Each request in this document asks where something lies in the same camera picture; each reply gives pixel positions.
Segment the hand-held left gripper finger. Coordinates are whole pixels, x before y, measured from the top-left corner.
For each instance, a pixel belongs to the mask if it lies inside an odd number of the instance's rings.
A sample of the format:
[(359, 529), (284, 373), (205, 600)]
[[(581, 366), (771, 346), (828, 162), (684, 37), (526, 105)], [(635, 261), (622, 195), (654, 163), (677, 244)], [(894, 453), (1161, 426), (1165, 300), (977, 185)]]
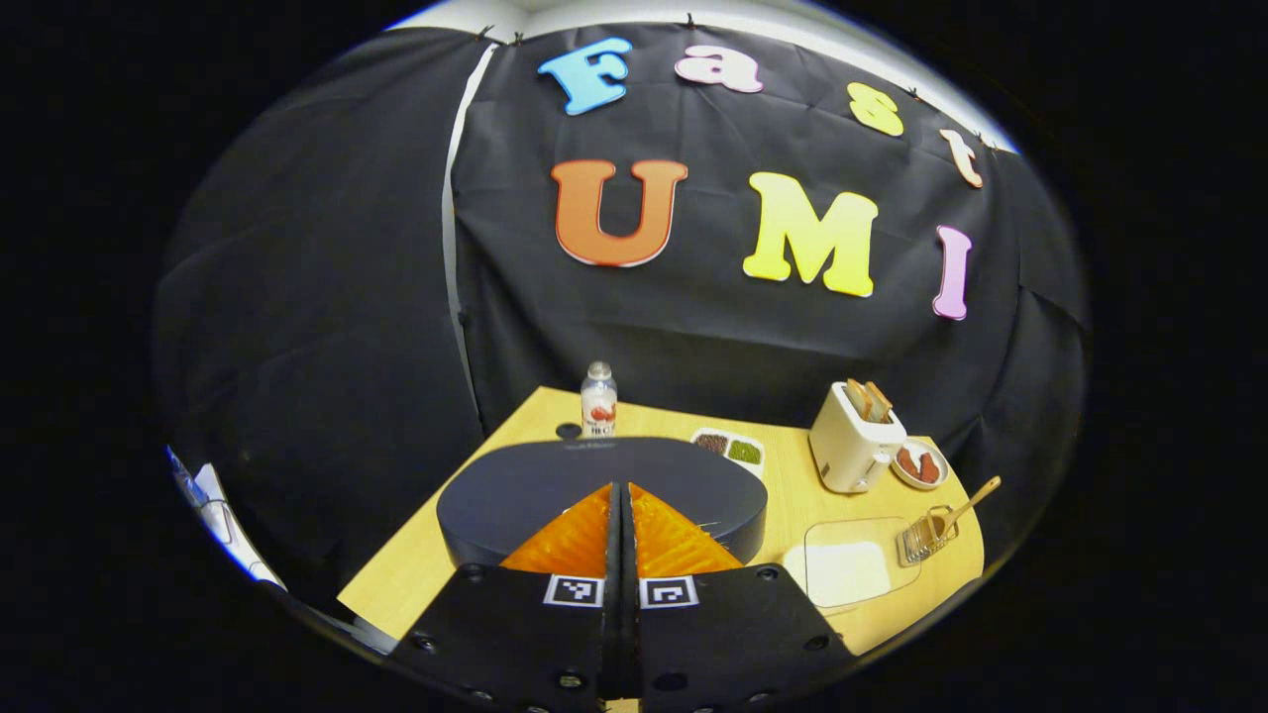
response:
[(392, 669), (483, 712), (602, 712), (621, 689), (621, 487), (600, 577), (467, 563), (392, 651)]
[(856, 656), (782, 565), (642, 577), (640, 712), (773, 712)]

